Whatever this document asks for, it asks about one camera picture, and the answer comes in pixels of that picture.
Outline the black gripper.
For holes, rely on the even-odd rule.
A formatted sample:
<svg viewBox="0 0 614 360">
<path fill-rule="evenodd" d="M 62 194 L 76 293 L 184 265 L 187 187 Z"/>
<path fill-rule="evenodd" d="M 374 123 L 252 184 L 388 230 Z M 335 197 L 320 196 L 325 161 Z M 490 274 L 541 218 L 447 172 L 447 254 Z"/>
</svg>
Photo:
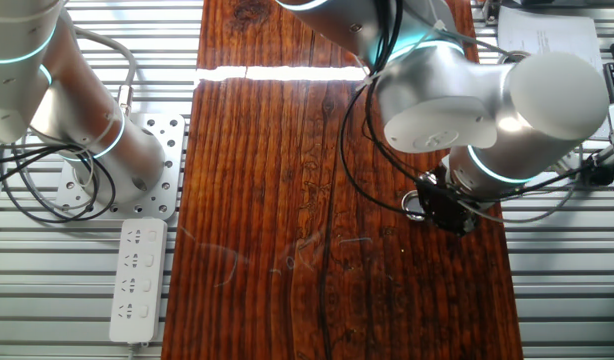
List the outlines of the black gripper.
<svg viewBox="0 0 614 360">
<path fill-rule="evenodd" d="M 466 236 L 479 226 L 479 216 L 469 212 L 451 197 L 451 192 L 435 174 L 424 173 L 417 183 L 419 221 L 434 223 L 456 236 Z"/>
</svg>

